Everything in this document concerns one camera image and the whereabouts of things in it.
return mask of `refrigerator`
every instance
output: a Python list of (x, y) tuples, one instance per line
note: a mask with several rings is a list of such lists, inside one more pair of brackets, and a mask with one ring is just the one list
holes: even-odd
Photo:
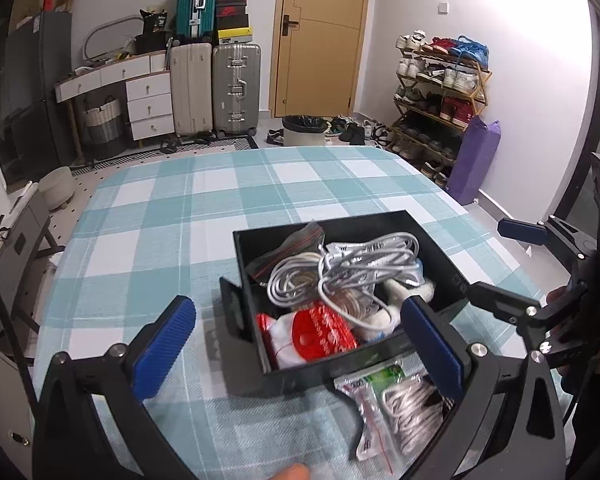
[(39, 180), (75, 160), (64, 104), (56, 103), (55, 84), (71, 66), (71, 14), (41, 12), (8, 35), (5, 69), (8, 123), (22, 176)]

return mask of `stack of shoe boxes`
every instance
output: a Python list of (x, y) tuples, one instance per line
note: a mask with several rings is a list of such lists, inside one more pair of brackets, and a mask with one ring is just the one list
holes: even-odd
[(216, 28), (220, 44), (252, 41), (253, 33), (246, 10), (247, 0), (216, 0)]

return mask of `purple bag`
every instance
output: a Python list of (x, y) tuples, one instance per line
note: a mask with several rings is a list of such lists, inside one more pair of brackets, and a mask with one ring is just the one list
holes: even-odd
[(460, 205), (467, 205), (478, 195), (480, 184), (496, 153), (500, 142), (500, 121), (485, 124), (479, 116), (474, 116), (463, 137), (446, 191)]

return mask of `red and white package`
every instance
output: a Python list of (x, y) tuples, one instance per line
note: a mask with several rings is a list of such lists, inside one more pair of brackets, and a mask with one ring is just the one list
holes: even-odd
[(357, 348), (347, 323), (320, 300), (307, 310), (274, 319), (256, 316), (258, 326), (270, 347), (270, 358), (278, 368), (290, 368), (332, 354)]

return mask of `silver suitcase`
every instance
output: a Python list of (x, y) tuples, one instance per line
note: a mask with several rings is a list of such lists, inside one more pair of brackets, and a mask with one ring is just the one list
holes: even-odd
[(171, 49), (171, 103), (177, 134), (213, 129), (211, 45), (195, 43)]
[(260, 108), (260, 46), (214, 48), (214, 126), (219, 134), (256, 134)]

